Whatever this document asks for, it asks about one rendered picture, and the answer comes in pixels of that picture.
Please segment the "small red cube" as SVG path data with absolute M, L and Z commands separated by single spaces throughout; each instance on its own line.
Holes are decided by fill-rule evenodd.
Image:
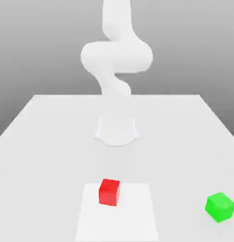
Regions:
M 98 191 L 99 203 L 117 206 L 120 197 L 120 181 L 103 179 Z

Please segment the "small green cube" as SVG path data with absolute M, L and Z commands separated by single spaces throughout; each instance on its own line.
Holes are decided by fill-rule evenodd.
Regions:
M 205 211 L 217 222 L 230 219 L 234 213 L 234 202 L 223 192 L 208 196 Z

